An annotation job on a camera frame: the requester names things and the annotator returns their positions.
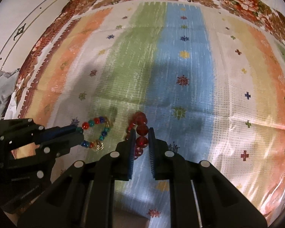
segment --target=blue stripe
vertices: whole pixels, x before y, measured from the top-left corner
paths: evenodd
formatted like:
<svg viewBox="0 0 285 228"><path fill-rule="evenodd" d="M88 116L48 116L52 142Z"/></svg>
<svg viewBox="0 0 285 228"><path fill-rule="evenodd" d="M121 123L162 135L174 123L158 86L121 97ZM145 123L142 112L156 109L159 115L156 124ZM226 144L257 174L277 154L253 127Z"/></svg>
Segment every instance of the blue stripe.
<svg viewBox="0 0 285 228"><path fill-rule="evenodd" d="M182 36L189 41L182 41ZM187 59L179 56L187 51ZM189 85L177 84L177 77L184 75ZM207 159L213 129L214 74L210 44L201 10L195 6L168 3L166 24L157 44L155 63L150 77L142 110L148 126L154 127L155 136L168 144L175 142L178 153L186 160L199 162ZM185 109L184 118L173 115L174 108ZM161 212L152 218L150 227L170 227L169 192L156 189L152 179L148 148L134 162L132 186L125 186L127 196L122 203L147 216L149 209Z"/></svg>

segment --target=gray cloth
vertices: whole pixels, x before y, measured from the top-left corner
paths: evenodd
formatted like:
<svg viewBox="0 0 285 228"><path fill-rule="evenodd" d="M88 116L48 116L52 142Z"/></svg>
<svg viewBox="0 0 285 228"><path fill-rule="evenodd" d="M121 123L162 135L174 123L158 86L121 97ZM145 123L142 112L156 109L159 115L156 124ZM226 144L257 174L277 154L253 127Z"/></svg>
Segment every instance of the gray cloth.
<svg viewBox="0 0 285 228"><path fill-rule="evenodd" d="M0 119L8 104L9 97L15 90L15 85L19 75L19 69L12 73L0 71Z"/></svg>

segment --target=red bead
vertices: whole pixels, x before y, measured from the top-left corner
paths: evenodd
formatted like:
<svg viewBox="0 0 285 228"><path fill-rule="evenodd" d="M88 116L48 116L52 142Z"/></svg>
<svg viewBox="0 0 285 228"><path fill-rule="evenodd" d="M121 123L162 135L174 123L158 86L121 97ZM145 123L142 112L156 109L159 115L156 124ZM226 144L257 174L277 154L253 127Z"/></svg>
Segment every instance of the red bead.
<svg viewBox="0 0 285 228"><path fill-rule="evenodd" d="M127 135L126 135L126 137L125 137L125 140L128 140L128 139L130 139L130 133L128 133Z"/></svg>
<svg viewBox="0 0 285 228"><path fill-rule="evenodd" d="M132 120L135 121L135 119L136 119L138 116L144 116L144 117L146 117L145 113L143 113L143 112L136 112L136 113L132 116Z"/></svg>
<svg viewBox="0 0 285 228"><path fill-rule="evenodd" d="M131 132L131 129L132 129L134 126L136 126L136 124L131 123L131 124L129 125L129 127L127 128L127 132L130 133L130 132Z"/></svg>
<svg viewBox="0 0 285 228"><path fill-rule="evenodd" d="M143 155L143 149L140 148L140 147L136 147L136 148L135 148L135 154L134 154L134 156L135 156L135 157L140 157L140 156L142 156L142 155Z"/></svg>
<svg viewBox="0 0 285 228"><path fill-rule="evenodd" d="M81 125L81 127L82 127L83 129L88 129L88 128L90 127L90 124L89 124L88 122L84 122L84 123Z"/></svg>
<svg viewBox="0 0 285 228"><path fill-rule="evenodd" d="M136 123L137 125L147 124L147 123L148 123L148 120L147 120L147 118L146 118L145 116L140 115L140 116L136 117L135 123Z"/></svg>
<svg viewBox="0 0 285 228"><path fill-rule="evenodd" d="M99 117L94 118L94 122L95 122L95 124L100 124L100 119L99 119Z"/></svg>
<svg viewBox="0 0 285 228"><path fill-rule="evenodd" d="M145 148L148 145L149 141L145 136L140 136L136 139L136 146L139 148Z"/></svg>
<svg viewBox="0 0 285 228"><path fill-rule="evenodd" d="M148 133L148 131L149 131L149 128L145 124L138 125L136 128L136 132L142 136L145 136Z"/></svg>

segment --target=blue snowflake print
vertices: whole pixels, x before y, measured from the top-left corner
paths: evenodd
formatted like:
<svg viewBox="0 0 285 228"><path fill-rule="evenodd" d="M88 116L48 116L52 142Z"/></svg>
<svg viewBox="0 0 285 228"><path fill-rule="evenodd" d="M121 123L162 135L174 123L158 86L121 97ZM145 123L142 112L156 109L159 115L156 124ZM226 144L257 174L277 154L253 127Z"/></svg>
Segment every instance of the blue snowflake print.
<svg viewBox="0 0 285 228"><path fill-rule="evenodd" d="M169 148L170 151L173 151L173 152L177 153L177 152L178 152L178 149L179 149L180 147L177 146L177 145L175 144L175 142L173 142L173 144L169 144L168 148Z"/></svg>
<svg viewBox="0 0 285 228"><path fill-rule="evenodd" d="M188 41L188 40L189 40L189 38L188 38L188 37L186 37L186 36L182 36L182 37L180 38L180 40L182 40L182 41Z"/></svg>
<svg viewBox="0 0 285 228"><path fill-rule="evenodd" d="M71 124L70 124L70 125L78 126L78 125L79 125L78 117L76 117L76 118L72 118L72 121L71 121Z"/></svg>
<svg viewBox="0 0 285 228"><path fill-rule="evenodd" d="M113 34L107 36L107 39L113 39L113 38L115 38L115 36Z"/></svg>

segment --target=bracelet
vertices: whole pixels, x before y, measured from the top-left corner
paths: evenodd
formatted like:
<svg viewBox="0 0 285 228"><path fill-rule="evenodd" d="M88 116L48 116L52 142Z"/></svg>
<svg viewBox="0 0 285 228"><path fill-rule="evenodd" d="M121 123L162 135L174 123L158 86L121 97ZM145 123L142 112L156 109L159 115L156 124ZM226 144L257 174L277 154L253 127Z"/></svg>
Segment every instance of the bracelet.
<svg viewBox="0 0 285 228"><path fill-rule="evenodd" d="M100 117L94 118L93 120L89 120L88 122L84 122L81 125L81 127L76 128L76 131L83 134L84 130L87 130L93 127L95 124L105 124L105 128L101 132L101 135L99 136L97 140L92 141L92 142L84 140L81 143L81 146L91 148L94 151L98 151L99 149L102 150L104 148L103 140L105 139L105 137L108 135L108 132L110 131L111 124L107 117L100 116Z"/></svg>
<svg viewBox="0 0 285 228"><path fill-rule="evenodd" d="M127 128L127 136L125 137L125 140L128 140L130 138L130 132L131 129L135 128L136 126L136 133L140 135L136 139L136 145L135 145L135 154L134 154L134 160L137 160L138 157L142 156L143 149L148 146L149 141L145 137L147 133L149 132L149 128L146 125L148 123L148 120L146 118L145 113L143 112L136 112L129 123L129 127Z"/></svg>

